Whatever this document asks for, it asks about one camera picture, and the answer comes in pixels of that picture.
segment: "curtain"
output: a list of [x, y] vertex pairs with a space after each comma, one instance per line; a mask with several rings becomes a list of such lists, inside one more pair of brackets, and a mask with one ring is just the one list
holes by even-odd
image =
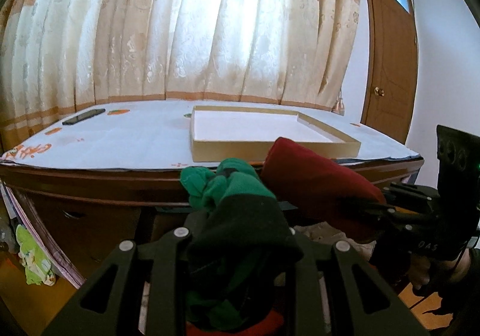
[[330, 110], [359, 0], [8, 0], [5, 149], [94, 104], [230, 100]]

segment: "white tablecloth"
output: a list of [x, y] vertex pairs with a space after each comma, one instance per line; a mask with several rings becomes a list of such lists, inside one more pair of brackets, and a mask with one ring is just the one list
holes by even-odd
[[[43, 168], [179, 169], [216, 167], [195, 163], [190, 151], [190, 114], [195, 105], [272, 107], [249, 102], [159, 100], [110, 103], [85, 109], [106, 112], [70, 126], [59, 121], [3, 155], [7, 161]], [[409, 159], [418, 156], [404, 145], [368, 126], [317, 109], [280, 106], [305, 113], [361, 141], [358, 161]]]

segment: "red cloth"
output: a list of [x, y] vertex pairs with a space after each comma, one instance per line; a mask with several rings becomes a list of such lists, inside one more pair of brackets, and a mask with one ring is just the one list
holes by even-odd
[[372, 239], [375, 230], [348, 219], [339, 201], [355, 197], [386, 203], [382, 192], [363, 176], [283, 137], [268, 152], [261, 179], [305, 217], [326, 221], [359, 242]]
[[275, 310], [271, 310], [270, 313], [268, 313], [268, 315], [259, 323], [238, 333], [232, 334], [220, 331], [205, 332], [198, 329], [193, 324], [187, 323], [186, 334], [187, 336], [273, 336], [283, 326], [283, 322], [283, 316]]

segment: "black phone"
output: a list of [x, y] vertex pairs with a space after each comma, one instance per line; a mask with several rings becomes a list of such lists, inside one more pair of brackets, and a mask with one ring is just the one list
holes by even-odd
[[105, 112], [105, 109], [93, 109], [89, 110], [85, 113], [79, 114], [78, 116], [69, 118], [65, 121], [62, 122], [62, 125], [75, 125], [76, 123], [79, 123], [80, 121], [88, 120], [89, 118], [92, 118], [98, 114], [102, 114]]

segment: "hand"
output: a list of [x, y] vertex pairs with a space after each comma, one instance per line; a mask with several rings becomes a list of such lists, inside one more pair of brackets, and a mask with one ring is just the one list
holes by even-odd
[[[446, 271], [454, 268], [457, 260], [458, 258], [453, 261], [439, 262], [435, 260], [430, 260], [426, 256], [412, 254], [410, 257], [410, 269], [408, 270], [407, 275], [413, 285], [413, 288], [418, 290], [422, 287], [422, 285], [428, 285], [428, 282], [430, 281], [429, 271], [431, 262], [435, 262], [435, 265], [439, 269]], [[470, 262], [470, 251], [466, 250], [464, 251], [462, 258], [458, 262], [457, 268], [447, 282], [454, 284], [462, 280], [462, 278], [469, 271]]]

